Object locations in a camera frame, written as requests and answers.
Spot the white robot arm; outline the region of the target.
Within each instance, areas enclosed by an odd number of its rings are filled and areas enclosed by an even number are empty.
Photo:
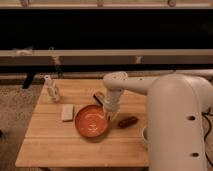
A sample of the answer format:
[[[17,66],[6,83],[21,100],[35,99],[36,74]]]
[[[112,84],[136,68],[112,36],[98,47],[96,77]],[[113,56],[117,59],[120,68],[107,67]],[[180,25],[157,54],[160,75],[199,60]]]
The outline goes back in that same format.
[[[108,73],[104,110],[111,118],[128,90],[146,96],[149,171],[207,171],[202,113],[213,106],[213,84],[199,76],[130,77]]]

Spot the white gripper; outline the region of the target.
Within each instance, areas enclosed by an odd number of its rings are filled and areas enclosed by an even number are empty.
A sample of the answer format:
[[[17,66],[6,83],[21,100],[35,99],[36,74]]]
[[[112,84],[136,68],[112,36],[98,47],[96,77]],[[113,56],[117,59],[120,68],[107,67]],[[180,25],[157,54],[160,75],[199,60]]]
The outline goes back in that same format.
[[[111,114],[111,121],[113,121],[118,115],[118,109],[120,106],[120,97],[122,95],[121,91],[106,91],[106,96],[104,98],[104,109],[106,110],[106,118],[110,120],[110,112]]]

